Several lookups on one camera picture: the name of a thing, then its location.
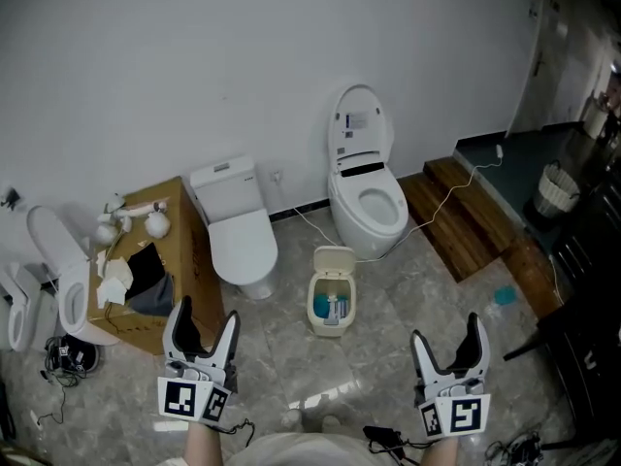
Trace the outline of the large white fluffy ball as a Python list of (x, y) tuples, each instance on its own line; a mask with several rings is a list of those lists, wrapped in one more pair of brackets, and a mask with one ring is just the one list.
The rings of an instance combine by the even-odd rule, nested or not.
[(170, 231), (171, 222), (164, 213), (152, 212), (145, 219), (145, 229), (154, 239), (164, 238)]

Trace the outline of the black furniture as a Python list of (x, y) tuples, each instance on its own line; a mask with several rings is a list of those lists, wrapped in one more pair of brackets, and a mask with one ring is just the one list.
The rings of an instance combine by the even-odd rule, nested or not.
[(621, 440), (621, 176), (612, 173), (602, 181), (555, 252), (575, 280), (574, 292), (503, 359), (544, 346), (554, 363), (574, 434), (542, 449)]

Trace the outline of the wooden steps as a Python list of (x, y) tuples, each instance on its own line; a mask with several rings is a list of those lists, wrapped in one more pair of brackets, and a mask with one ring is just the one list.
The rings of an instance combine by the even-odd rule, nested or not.
[(409, 214), (456, 282), (502, 259), (538, 318), (561, 307), (543, 249), (455, 158), (427, 161), (399, 185)]

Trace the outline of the small white toilet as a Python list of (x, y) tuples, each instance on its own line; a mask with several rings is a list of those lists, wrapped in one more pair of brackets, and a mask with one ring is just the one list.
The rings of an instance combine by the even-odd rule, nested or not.
[(0, 264), (0, 285), (11, 297), (8, 311), (8, 342), (16, 352), (43, 351), (38, 320), (41, 284), (18, 263)]

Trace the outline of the crumpled white tissues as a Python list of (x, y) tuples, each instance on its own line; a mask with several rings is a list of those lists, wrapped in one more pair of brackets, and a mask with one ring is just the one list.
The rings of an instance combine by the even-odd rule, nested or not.
[(97, 255), (97, 275), (101, 279), (97, 292), (97, 305), (104, 309), (107, 304), (125, 304), (125, 297), (133, 283), (133, 274), (127, 261), (121, 257), (108, 259), (102, 250)]

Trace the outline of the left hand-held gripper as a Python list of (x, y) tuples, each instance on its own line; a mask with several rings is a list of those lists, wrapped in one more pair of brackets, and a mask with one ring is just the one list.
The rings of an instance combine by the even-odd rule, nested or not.
[[(162, 416), (218, 425), (230, 396), (237, 391), (235, 353), (241, 318), (231, 311), (212, 348), (205, 353), (192, 319), (192, 300), (184, 296), (168, 316), (162, 343), (165, 374), (157, 379), (158, 411)], [(180, 358), (202, 356), (208, 364)]]

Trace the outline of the person's white shirt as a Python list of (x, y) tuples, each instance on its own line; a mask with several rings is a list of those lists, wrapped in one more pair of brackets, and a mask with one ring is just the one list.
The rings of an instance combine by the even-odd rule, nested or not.
[(398, 466), (388, 452), (340, 434), (279, 433), (264, 436), (229, 457), (224, 466)]

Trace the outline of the black cloth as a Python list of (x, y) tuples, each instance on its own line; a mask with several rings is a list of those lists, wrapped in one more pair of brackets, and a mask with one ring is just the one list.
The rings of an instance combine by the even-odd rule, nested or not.
[(133, 277), (125, 295), (127, 301), (152, 288), (165, 277), (165, 269), (154, 243), (147, 244), (131, 255), (127, 264)]

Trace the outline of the beige plastic container lid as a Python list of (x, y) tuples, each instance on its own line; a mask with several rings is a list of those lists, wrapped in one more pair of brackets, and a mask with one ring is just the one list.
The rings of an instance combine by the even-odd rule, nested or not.
[(313, 267), (319, 274), (351, 275), (355, 266), (356, 256), (351, 248), (322, 246), (314, 251)]

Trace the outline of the person's right forearm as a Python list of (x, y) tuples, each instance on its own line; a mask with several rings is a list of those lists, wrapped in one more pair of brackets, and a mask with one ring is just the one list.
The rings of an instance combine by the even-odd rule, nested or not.
[(443, 438), (425, 449), (420, 466), (457, 466), (458, 437)]

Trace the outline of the white smart toilet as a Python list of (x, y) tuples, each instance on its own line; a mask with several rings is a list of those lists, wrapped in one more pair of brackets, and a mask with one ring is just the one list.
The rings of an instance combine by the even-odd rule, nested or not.
[(388, 166), (394, 143), (390, 115), (376, 93), (358, 83), (339, 95), (327, 128), (328, 195), (343, 243), (376, 260), (401, 239), (408, 204)]

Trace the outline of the small beige trash bin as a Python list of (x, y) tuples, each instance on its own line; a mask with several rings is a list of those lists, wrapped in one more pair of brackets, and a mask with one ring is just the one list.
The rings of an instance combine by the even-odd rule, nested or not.
[[(313, 312), (313, 298), (317, 294), (344, 296), (348, 300), (348, 316), (339, 325), (325, 325), (324, 319)], [(324, 338), (342, 337), (353, 323), (357, 312), (357, 288), (350, 275), (315, 274), (310, 281), (307, 298), (307, 317), (315, 335)]]

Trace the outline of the teal item in bin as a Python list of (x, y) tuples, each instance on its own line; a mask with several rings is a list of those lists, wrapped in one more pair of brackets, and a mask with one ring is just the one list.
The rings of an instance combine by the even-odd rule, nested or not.
[(317, 294), (313, 298), (313, 312), (319, 318), (329, 318), (333, 312), (333, 304), (338, 300), (335, 295)]

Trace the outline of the white wicker basket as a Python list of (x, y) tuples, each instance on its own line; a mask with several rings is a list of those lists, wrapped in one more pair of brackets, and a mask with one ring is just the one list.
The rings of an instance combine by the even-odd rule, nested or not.
[(546, 164), (533, 196), (535, 210), (549, 219), (570, 213), (580, 198), (580, 189), (559, 160)]

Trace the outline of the white door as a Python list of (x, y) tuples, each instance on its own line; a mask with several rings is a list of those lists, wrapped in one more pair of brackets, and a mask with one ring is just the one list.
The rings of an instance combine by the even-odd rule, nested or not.
[(539, 0), (536, 38), (507, 135), (579, 119), (581, 78), (576, 66), (573, 0)]

